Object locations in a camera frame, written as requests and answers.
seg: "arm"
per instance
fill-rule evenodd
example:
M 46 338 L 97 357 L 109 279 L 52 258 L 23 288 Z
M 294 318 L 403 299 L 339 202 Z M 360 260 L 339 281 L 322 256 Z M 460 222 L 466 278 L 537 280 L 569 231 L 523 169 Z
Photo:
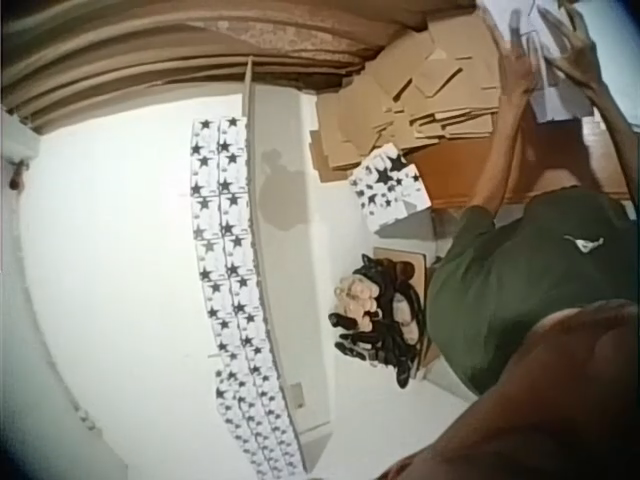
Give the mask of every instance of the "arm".
M 587 96 L 600 111 L 600 116 L 607 126 L 607 131 L 613 141 L 613 147 L 622 168 L 624 180 L 638 211 L 638 137 L 631 129 L 631 125 L 623 115 L 620 107 L 613 99 L 607 85 L 603 82 L 597 89 L 588 92 Z
M 510 18 L 511 45 L 507 47 L 489 14 L 485 21 L 500 54 L 500 84 L 502 96 L 496 127 L 491 140 L 491 150 L 468 206 L 479 205 L 496 215 L 504 201 L 507 183 L 511 175 L 518 130 L 529 96 L 536 85 L 538 65 L 533 38 L 528 37 L 528 50 L 532 60 L 524 52 L 520 35 L 519 10 Z
M 520 121 L 527 99 L 501 98 L 489 158 L 468 206 L 480 205 L 494 216 L 504 202 L 515 154 Z
M 602 79 L 600 62 L 587 24 L 573 6 L 565 9 L 575 30 L 569 28 L 550 11 L 538 7 L 540 16 L 550 29 L 561 34 L 569 45 L 569 53 L 560 58 L 546 57 L 547 61 L 583 88 L 585 94 L 600 111 L 613 146 L 616 150 L 627 189 L 638 211 L 638 138 L 631 129 Z

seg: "green t-shirt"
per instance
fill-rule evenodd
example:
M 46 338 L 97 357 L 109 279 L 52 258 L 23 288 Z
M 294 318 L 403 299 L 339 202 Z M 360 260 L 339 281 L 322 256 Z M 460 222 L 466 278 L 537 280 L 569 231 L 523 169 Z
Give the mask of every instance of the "green t-shirt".
M 482 394 L 542 318 L 609 299 L 638 302 L 637 226 L 606 195 L 567 188 L 500 228 L 485 208 L 465 210 L 429 284 L 427 331 Z

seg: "pile of shoes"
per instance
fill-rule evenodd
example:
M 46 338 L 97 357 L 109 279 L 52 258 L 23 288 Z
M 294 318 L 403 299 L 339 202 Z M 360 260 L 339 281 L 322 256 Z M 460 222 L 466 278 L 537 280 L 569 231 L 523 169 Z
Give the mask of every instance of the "pile of shoes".
M 362 266 L 336 287 L 336 306 L 329 314 L 331 325 L 345 330 L 338 336 L 336 349 L 393 367 L 400 388 L 409 384 L 425 336 L 422 302 L 410 283 L 414 274 L 410 262 L 363 254 Z

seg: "star-patterned box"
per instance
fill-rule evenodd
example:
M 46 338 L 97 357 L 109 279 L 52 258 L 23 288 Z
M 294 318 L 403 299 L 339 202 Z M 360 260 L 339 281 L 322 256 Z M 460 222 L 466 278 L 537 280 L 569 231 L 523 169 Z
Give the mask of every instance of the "star-patterned box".
M 372 232 L 431 206 L 415 165 L 388 143 L 373 152 L 349 177 Z

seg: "wall outlet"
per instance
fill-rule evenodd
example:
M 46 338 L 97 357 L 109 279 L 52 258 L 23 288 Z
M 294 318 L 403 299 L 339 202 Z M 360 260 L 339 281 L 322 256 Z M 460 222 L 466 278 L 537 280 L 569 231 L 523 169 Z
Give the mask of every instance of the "wall outlet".
M 301 382 L 289 385 L 289 400 L 295 410 L 304 407 L 304 391 L 302 390 Z

